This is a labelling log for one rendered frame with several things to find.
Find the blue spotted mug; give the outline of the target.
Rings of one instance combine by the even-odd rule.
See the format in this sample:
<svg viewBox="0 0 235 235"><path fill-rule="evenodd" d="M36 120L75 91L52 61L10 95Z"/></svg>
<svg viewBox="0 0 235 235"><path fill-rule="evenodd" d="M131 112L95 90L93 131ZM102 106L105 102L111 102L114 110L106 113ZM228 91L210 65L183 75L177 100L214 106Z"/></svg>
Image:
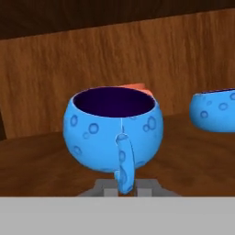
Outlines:
<svg viewBox="0 0 235 235"><path fill-rule="evenodd" d="M159 103L133 88L97 87L74 95L63 116L63 138L81 165L112 173L121 194L135 171L159 150L163 119Z"/></svg>

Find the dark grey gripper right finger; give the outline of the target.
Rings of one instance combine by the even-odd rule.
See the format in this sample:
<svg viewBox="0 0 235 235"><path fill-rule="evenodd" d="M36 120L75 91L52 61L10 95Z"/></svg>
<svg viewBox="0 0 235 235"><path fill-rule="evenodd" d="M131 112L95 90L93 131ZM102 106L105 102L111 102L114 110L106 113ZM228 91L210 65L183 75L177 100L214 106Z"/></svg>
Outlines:
<svg viewBox="0 0 235 235"><path fill-rule="evenodd" d="M177 196L175 192L162 187L156 179L137 179L134 195L138 197Z"/></svg>

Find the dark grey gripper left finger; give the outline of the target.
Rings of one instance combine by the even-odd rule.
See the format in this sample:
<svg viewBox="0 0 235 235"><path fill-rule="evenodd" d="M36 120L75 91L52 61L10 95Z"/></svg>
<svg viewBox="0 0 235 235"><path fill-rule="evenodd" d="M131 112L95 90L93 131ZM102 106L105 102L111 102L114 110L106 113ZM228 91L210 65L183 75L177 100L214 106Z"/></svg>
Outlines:
<svg viewBox="0 0 235 235"><path fill-rule="evenodd" d="M81 193L80 196L118 196L118 183L113 179L97 179L94 187Z"/></svg>

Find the orange object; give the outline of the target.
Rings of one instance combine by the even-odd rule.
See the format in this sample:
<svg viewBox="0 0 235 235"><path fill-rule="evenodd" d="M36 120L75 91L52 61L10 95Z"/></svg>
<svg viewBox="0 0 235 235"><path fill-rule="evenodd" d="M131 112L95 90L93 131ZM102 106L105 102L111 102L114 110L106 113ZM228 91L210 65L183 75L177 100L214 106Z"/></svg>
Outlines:
<svg viewBox="0 0 235 235"><path fill-rule="evenodd" d="M136 89L147 95L152 95L152 92L145 87L145 84L123 84L123 87Z"/></svg>

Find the blue spotted bowl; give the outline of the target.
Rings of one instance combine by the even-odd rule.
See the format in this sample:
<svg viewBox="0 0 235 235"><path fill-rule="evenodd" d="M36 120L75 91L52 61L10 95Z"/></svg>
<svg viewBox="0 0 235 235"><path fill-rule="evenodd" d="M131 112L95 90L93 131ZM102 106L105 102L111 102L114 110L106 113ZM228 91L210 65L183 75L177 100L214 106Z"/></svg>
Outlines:
<svg viewBox="0 0 235 235"><path fill-rule="evenodd" d="M194 126L210 132L235 132L235 88L197 93L189 105Z"/></svg>

